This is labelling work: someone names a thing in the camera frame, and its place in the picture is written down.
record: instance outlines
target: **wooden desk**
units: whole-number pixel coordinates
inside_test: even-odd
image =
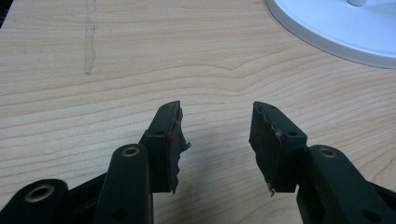
[[[295,194],[270,198],[256,165],[254,101],[396,190],[396,70],[313,48],[261,0],[16,0],[0,51],[1,207],[38,179],[73,188],[103,173],[174,100],[193,147],[177,194],[154,197],[156,223],[302,222]]]

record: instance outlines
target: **metal ring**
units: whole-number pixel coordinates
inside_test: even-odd
[[[28,203],[37,203],[49,197],[53,191],[55,191],[55,187],[50,184],[43,184],[35,189],[30,190],[25,195],[24,200]]]
[[[122,151],[122,156],[124,157],[132,157],[139,153],[138,147],[127,147]]]
[[[326,147],[321,147],[319,149],[319,152],[325,157],[329,157],[329,158],[336,158],[337,157],[337,153],[334,152],[334,150],[326,148]]]

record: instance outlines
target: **white lamp base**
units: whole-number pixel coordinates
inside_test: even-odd
[[[266,0],[274,17],[309,44],[338,57],[396,68],[396,1]]]

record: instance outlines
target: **scratch mark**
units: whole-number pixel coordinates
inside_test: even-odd
[[[95,61],[95,49],[93,39],[95,36],[96,24],[91,20],[91,14],[96,11],[96,0],[86,0],[87,15],[85,17],[85,75],[90,75]]]

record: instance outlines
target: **hole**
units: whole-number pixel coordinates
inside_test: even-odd
[[[113,213],[113,219],[120,221],[128,217],[128,212],[125,209],[120,208]]]
[[[370,221],[372,221],[372,222],[375,222],[375,223],[381,222],[381,217],[380,217],[377,213],[375,213],[375,212],[372,212],[372,211],[370,211],[370,210],[365,210],[365,209],[363,209],[363,210],[361,210],[361,214],[362,214],[366,219],[368,219],[368,220],[370,220]]]
[[[49,197],[53,193],[53,191],[55,191],[55,187],[53,187],[52,185],[41,185],[29,191],[25,196],[25,201],[28,203],[40,202]]]
[[[139,148],[137,148],[137,147],[128,147],[128,148],[125,148],[122,151],[122,156],[124,156],[124,157],[132,157],[134,155],[137,155],[137,153],[139,153]]]
[[[322,147],[322,148],[319,149],[319,151],[325,157],[329,157],[329,158],[337,157],[337,153],[335,153],[333,150],[331,150],[329,148]]]

